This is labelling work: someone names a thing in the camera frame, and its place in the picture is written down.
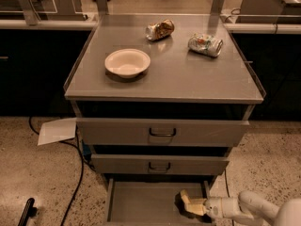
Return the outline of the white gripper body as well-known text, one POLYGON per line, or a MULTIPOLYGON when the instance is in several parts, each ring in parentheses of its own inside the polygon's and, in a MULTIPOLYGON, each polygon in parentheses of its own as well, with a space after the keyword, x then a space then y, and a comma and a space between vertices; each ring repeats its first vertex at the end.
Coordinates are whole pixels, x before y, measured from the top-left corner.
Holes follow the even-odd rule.
POLYGON ((210 218, 235 219, 241 214, 236 198, 211 197, 205 202, 205 208, 210 218))

